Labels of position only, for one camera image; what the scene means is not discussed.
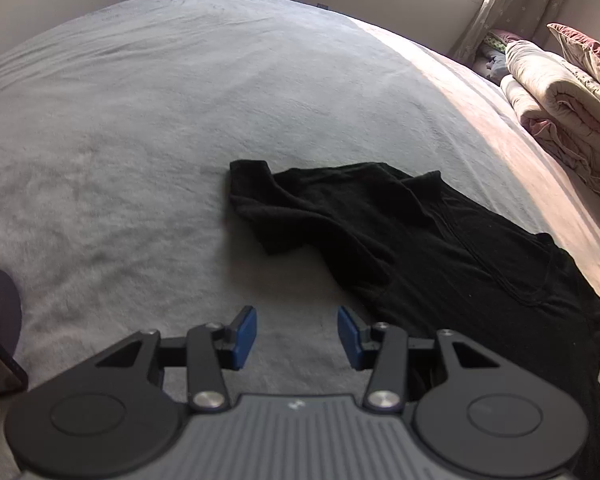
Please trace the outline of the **black t-shirt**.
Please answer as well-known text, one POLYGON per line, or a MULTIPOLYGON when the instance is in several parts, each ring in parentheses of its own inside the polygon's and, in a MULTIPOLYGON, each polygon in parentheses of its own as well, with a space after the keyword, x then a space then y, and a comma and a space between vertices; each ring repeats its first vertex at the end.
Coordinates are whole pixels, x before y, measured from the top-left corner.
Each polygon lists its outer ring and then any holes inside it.
POLYGON ((367 321, 457 330, 569 393, 590 423, 574 470, 600 478, 600 296, 553 237, 383 162, 235 160, 228 199, 267 254, 313 250, 367 321))

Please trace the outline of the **clothes pile beside bed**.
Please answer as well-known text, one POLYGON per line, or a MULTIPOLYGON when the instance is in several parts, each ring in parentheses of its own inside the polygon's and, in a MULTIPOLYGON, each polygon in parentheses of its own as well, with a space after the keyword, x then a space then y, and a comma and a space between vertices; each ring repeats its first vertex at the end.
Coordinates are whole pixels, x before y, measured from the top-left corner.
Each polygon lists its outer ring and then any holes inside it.
POLYGON ((506 66, 506 47, 519 40, 521 37, 513 32, 490 29, 479 44, 472 69, 488 81, 500 84, 509 74, 506 66))

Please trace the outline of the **grey bed sheet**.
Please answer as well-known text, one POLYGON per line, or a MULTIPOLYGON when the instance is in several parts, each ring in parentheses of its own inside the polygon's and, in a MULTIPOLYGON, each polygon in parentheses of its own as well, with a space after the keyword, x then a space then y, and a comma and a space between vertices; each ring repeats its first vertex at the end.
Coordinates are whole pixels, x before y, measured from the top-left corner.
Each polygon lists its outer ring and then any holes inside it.
POLYGON ((314 252, 264 253, 228 203, 235 159, 439 171, 550 234, 600 295, 600 196, 467 67, 289 0, 129 0, 0 56, 0 269, 31 387, 249 304, 259 333, 231 394, 363 392, 337 336, 347 295, 314 252))

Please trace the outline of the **folded beige pink quilt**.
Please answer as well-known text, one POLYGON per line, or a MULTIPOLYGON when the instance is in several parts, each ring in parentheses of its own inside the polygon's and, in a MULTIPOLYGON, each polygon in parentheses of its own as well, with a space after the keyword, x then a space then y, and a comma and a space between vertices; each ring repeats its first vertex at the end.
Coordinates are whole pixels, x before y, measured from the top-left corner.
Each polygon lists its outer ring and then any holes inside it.
POLYGON ((530 41, 506 47, 501 88, 532 138, 600 194, 600 84, 530 41))

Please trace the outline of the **beige pink pillow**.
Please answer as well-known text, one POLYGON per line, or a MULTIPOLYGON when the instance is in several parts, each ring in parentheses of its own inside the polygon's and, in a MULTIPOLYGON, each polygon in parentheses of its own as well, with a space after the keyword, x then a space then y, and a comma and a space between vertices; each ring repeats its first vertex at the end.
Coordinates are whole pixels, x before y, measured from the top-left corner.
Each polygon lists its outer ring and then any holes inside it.
POLYGON ((550 23, 546 27, 562 49, 562 56, 600 84, 600 42, 567 25, 550 23))

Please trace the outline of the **patterned beige right curtain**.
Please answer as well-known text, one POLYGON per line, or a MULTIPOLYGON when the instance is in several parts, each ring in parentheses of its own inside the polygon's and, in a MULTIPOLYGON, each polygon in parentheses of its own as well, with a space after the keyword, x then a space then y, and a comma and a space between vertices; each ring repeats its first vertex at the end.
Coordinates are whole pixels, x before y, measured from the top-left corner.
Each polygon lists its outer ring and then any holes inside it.
POLYGON ((547 25, 555 21, 563 3, 564 0, 482 0, 449 57, 471 65, 491 29, 503 29, 542 46, 548 38, 547 25))

